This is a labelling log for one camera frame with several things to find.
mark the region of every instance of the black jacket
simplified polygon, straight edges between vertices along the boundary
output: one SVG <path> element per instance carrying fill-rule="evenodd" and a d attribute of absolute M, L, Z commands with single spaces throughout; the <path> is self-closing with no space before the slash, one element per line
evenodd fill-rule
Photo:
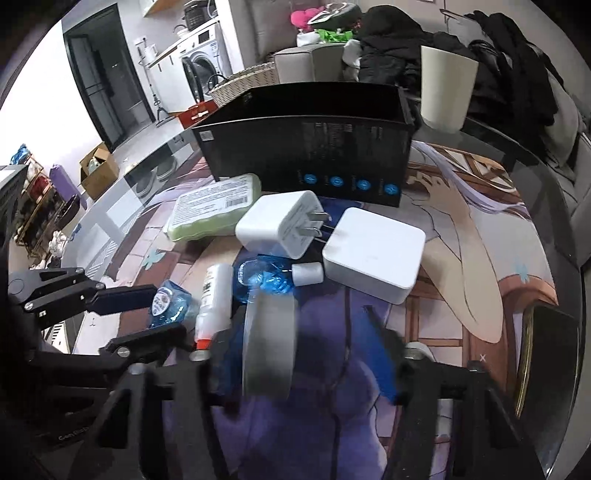
<path fill-rule="evenodd" d="M 422 45 L 477 60 L 457 37 L 425 32 L 406 13 L 391 5 L 370 8 L 362 18 L 357 38 L 362 48 L 360 82 L 398 85 L 416 95 L 421 93 Z M 511 117 L 497 78 L 482 63 L 468 113 L 497 128 Z"/>
<path fill-rule="evenodd" d="M 467 17 L 477 21 L 496 49 L 511 59 L 509 65 L 502 56 L 499 65 L 510 84 L 509 101 L 515 121 L 511 136 L 543 158 L 545 147 L 541 136 L 544 127 L 554 124 L 554 114 L 558 112 L 546 68 L 561 84 L 562 78 L 548 56 L 539 57 L 531 48 L 511 18 L 503 14 L 488 17 L 478 10 Z"/>

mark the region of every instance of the white cup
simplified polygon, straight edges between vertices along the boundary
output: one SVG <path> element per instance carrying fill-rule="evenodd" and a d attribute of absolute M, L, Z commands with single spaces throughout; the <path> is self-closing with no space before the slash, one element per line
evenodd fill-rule
<path fill-rule="evenodd" d="M 421 116 L 446 133 L 464 125 L 478 62 L 448 51 L 421 47 Z"/>

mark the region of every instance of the blue circle icon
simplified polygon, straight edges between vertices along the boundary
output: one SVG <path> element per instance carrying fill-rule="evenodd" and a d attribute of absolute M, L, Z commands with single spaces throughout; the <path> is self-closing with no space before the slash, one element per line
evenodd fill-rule
<path fill-rule="evenodd" d="M 384 193 L 386 195 L 396 195 L 399 191 L 399 188 L 394 183 L 387 183 L 384 185 Z"/>
<path fill-rule="evenodd" d="M 341 177 L 331 177 L 330 184 L 333 187 L 342 187 L 345 184 L 345 182 L 343 181 L 343 179 Z"/>
<path fill-rule="evenodd" d="M 365 192 L 371 188 L 371 184 L 367 180 L 359 180 L 357 182 L 357 188 Z"/>
<path fill-rule="evenodd" d="M 314 175 L 313 173 L 307 173 L 306 175 L 304 175 L 304 182 L 306 182 L 310 185 L 313 185 L 317 181 L 318 181 L 318 178 L 316 178 L 316 175 Z"/>

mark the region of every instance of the mop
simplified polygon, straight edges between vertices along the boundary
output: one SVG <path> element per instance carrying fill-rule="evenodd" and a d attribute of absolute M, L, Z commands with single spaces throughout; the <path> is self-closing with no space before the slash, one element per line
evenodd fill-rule
<path fill-rule="evenodd" d="M 145 56 L 142 54 L 141 48 L 139 46 L 137 48 L 138 48 L 138 54 L 139 54 L 139 64 L 144 69 L 144 73 L 146 74 L 146 78 L 148 79 L 148 85 L 150 86 L 150 91 L 152 92 L 152 98 L 154 99 L 154 106 L 156 107 L 156 120 L 157 120 L 156 121 L 156 128 L 158 128 L 158 127 L 164 125 L 166 122 L 169 122 L 173 118 L 176 118 L 176 117 L 170 115 L 170 113 L 168 113 L 166 111 L 166 109 L 164 107 L 162 107 L 162 102 L 160 101 L 160 99 L 158 98 L 158 95 L 156 95 L 156 92 L 154 91 L 154 87 L 152 86 L 152 80 L 150 79 L 150 74 L 148 73 L 148 69 L 144 63 Z M 160 119 L 160 112 L 162 112 L 164 114 L 164 118 L 162 120 Z"/>

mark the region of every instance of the blue plastic bottle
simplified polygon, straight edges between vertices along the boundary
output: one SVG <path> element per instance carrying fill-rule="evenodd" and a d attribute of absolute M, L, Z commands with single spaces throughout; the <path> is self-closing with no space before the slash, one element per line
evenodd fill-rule
<path fill-rule="evenodd" d="M 251 288 L 274 294 L 291 292 L 294 287 L 321 283 L 324 271 L 319 262 L 293 264 L 292 260 L 271 255 L 259 255 L 236 268 L 234 298 L 248 302 Z"/>
<path fill-rule="evenodd" d="M 150 326 L 159 327 L 166 323 L 182 322 L 189 314 L 197 314 L 197 307 L 191 294 L 170 280 L 165 280 L 152 301 L 150 308 Z"/>

